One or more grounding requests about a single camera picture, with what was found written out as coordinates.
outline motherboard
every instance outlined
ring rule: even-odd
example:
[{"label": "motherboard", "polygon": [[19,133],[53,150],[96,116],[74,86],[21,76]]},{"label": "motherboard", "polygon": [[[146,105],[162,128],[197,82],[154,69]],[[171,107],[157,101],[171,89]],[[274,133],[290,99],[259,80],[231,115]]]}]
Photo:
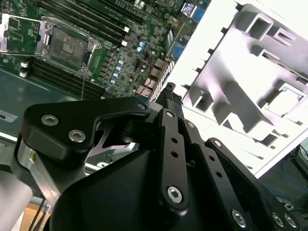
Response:
[{"label": "motherboard", "polygon": [[208,0],[3,0],[0,67],[76,99],[147,101]]}]

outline chip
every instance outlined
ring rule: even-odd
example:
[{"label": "chip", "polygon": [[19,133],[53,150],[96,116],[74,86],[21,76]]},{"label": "chip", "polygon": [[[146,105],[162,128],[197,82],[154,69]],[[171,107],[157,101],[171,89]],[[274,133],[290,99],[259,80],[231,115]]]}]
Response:
[{"label": "chip", "polygon": [[49,58],[72,69],[82,66],[88,43],[56,27],[52,29]]}]

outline metal enclosure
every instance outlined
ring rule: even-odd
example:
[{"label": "metal enclosure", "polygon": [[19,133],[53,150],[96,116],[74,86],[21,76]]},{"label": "metal enclosure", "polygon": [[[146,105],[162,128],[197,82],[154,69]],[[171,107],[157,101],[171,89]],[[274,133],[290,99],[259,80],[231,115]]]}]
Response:
[{"label": "metal enclosure", "polygon": [[308,136],[308,42],[258,2],[240,2],[254,5],[212,2],[167,82],[202,138],[221,139],[260,177]]}]

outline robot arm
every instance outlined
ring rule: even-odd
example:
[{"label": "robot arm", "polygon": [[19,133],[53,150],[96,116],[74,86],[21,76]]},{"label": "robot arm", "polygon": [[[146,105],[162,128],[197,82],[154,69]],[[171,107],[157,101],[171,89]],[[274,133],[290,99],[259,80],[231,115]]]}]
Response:
[{"label": "robot arm", "polygon": [[[39,104],[25,114],[12,170],[53,212],[46,230],[300,230],[225,147],[204,142],[171,87],[137,98]],[[139,149],[85,177],[89,155]]]}]

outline cable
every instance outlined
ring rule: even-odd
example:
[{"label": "cable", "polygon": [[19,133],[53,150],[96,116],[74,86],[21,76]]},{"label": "cable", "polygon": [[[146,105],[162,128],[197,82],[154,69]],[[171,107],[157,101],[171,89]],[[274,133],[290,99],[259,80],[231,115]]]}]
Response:
[{"label": "cable", "polygon": [[39,231],[40,227],[42,226],[44,219],[46,218],[47,214],[49,213],[50,210],[50,205],[46,205],[45,210],[43,212],[42,217],[39,219],[37,225],[35,226],[35,228],[33,229],[33,231]]},{"label": "cable", "polygon": [[306,155],[306,157],[304,157],[304,158],[308,161],[308,153],[307,153],[306,149],[305,149],[305,148],[303,148],[303,146],[302,146],[302,145],[299,145],[299,147],[300,147],[300,148],[302,148],[302,149],[304,150],[305,155]]},{"label": "cable", "polygon": [[153,80],[152,80],[152,77],[151,77],[151,72],[152,72],[152,69],[153,69],[153,67],[152,67],[152,65],[151,65],[151,61],[150,61],[149,58],[146,58],[145,56],[144,56],[144,59],[148,62],[149,67],[150,67],[150,74],[149,74],[150,82],[149,82],[146,86],[144,86],[144,88],[140,91],[139,97],[141,96],[141,94],[143,93],[143,91],[144,91],[146,88],[148,88],[148,86],[151,85],[151,83],[152,83],[152,81],[153,81]]},{"label": "cable", "polygon": [[44,205],[45,201],[46,201],[46,200],[43,199],[43,200],[42,200],[42,203],[40,203],[40,205],[39,205],[39,207],[38,207],[39,209],[38,209],[37,213],[35,214],[35,216],[34,216],[32,222],[31,222],[31,225],[30,225],[28,231],[32,231],[32,228],[33,228],[33,226],[34,226],[34,224],[35,224],[35,222],[36,222],[36,220],[37,220],[37,218],[38,218],[38,216],[39,216],[39,213],[40,213],[41,209],[43,208],[43,205]]},{"label": "cable", "polygon": [[281,161],[281,171],[282,174],[287,177],[292,183],[296,184],[300,189],[304,190],[305,192],[308,193],[308,189],[304,188],[299,182],[297,182],[293,177],[291,177],[288,173],[285,172],[284,166],[283,166],[283,161]]}]

